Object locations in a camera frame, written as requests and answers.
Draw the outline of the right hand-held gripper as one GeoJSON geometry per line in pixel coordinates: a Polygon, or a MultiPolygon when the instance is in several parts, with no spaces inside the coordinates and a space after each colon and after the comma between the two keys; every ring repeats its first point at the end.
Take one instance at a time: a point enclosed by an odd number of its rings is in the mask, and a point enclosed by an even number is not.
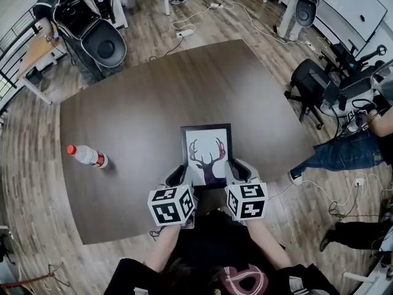
{"type": "Polygon", "coordinates": [[[251,164],[234,158],[232,166],[228,160],[224,163],[227,187],[226,204],[235,221],[247,221],[264,218],[268,190],[265,183],[259,182],[259,173],[251,164]]]}

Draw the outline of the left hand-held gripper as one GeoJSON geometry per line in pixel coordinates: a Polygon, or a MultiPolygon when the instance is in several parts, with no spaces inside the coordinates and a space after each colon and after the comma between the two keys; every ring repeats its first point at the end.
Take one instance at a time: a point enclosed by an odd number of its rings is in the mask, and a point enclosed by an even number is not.
{"type": "Polygon", "coordinates": [[[192,167],[178,166],[165,179],[165,185],[171,188],[157,189],[149,193],[147,204],[154,222],[157,226],[185,224],[196,208],[192,167]],[[184,176],[185,184],[180,185],[184,176]]]}

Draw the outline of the framed deer picture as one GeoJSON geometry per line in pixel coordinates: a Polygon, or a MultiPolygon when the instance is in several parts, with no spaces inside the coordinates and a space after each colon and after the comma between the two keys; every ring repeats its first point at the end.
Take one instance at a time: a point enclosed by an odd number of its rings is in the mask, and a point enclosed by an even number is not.
{"type": "Polygon", "coordinates": [[[233,158],[231,125],[183,126],[181,141],[183,162],[192,171],[193,186],[202,190],[224,187],[225,163],[233,158]]]}

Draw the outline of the person's left forearm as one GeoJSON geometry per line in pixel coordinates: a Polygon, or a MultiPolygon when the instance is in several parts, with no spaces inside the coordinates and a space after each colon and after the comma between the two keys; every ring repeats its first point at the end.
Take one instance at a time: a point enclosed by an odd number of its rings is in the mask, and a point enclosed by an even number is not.
{"type": "Polygon", "coordinates": [[[181,225],[172,225],[165,227],[152,251],[144,260],[144,264],[155,272],[161,272],[167,264],[173,250],[176,247],[181,225]]]}

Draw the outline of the person's right forearm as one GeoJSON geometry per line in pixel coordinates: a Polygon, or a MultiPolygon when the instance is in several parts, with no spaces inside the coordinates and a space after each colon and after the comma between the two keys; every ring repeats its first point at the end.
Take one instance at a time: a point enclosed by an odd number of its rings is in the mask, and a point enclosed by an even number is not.
{"type": "Polygon", "coordinates": [[[291,260],[285,251],[275,253],[272,243],[276,241],[262,219],[245,221],[251,239],[259,246],[263,254],[276,269],[292,267],[291,260]]]}

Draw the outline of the person's black shirt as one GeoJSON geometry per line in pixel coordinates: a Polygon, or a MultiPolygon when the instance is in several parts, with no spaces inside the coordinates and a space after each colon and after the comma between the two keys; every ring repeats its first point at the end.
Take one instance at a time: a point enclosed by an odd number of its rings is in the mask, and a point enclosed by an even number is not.
{"type": "Polygon", "coordinates": [[[179,232],[165,268],[125,258],[104,295],[339,295],[315,266],[276,270],[251,239],[246,224],[223,211],[196,219],[179,232]]]}

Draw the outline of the plastic water bottle red cap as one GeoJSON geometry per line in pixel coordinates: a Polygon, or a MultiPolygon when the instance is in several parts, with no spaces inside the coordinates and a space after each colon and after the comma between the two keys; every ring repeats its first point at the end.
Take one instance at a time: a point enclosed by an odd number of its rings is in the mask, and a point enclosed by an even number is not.
{"type": "Polygon", "coordinates": [[[92,149],[86,145],[73,145],[70,144],[67,147],[67,152],[69,155],[73,156],[78,162],[90,165],[97,168],[105,168],[108,163],[109,159],[106,154],[102,152],[98,152],[95,149],[92,149]]]}

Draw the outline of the black office chair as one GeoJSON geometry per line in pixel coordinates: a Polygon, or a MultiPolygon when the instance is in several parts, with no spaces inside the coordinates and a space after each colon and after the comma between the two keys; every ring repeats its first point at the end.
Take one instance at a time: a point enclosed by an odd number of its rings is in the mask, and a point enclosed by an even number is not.
{"type": "Polygon", "coordinates": [[[296,68],[290,80],[290,87],[296,88],[299,94],[287,90],[284,96],[302,104],[300,121],[312,113],[320,130],[324,126],[321,114],[339,120],[373,103],[375,91],[370,77],[370,73],[361,71],[335,82],[316,62],[307,59],[296,68]]]}
{"type": "Polygon", "coordinates": [[[351,40],[349,40],[349,43],[352,46],[350,50],[342,42],[330,46],[331,51],[336,56],[335,59],[330,58],[324,51],[321,52],[319,59],[324,59],[327,62],[325,67],[326,73],[331,71],[343,73],[346,71],[349,75],[353,75],[361,71],[372,58],[375,56],[383,56],[387,52],[386,46],[379,45],[374,52],[356,59],[354,51],[358,50],[358,48],[351,40]]]}

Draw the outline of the brown wooden stand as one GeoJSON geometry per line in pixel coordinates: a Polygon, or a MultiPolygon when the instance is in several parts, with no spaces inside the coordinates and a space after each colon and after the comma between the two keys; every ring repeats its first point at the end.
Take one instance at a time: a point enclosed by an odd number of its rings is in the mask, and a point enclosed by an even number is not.
{"type": "Polygon", "coordinates": [[[64,263],[61,262],[58,265],[48,265],[47,273],[39,275],[33,278],[23,278],[22,267],[16,262],[9,263],[8,270],[10,274],[9,281],[4,281],[0,277],[0,295],[37,295],[33,286],[35,284],[41,284],[44,291],[49,293],[52,287],[49,281],[53,281],[58,285],[65,286],[73,290],[73,286],[70,281],[62,280],[58,275],[58,271],[62,269],[64,263]]]}

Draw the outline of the whiteboard on stand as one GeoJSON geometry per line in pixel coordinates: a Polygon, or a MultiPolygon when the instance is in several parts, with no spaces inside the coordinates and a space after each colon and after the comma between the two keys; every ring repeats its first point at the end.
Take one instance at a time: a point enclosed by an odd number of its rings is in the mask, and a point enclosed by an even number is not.
{"type": "Polygon", "coordinates": [[[320,0],[316,18],[339,40],[359,45],[372,37],[386,14],[379,0],[320,0]]]}

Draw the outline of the black metal railing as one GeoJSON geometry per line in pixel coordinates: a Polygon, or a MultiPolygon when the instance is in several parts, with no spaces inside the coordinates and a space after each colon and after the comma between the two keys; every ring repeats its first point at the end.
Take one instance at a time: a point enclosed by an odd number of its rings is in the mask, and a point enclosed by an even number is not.
{"type": "Polygon", "coordinates": [[[17,85],[17,73],[29,43],[41,30],[33,8],[26,11],[0,39],[0,115],[21,89],[17,85]]]}

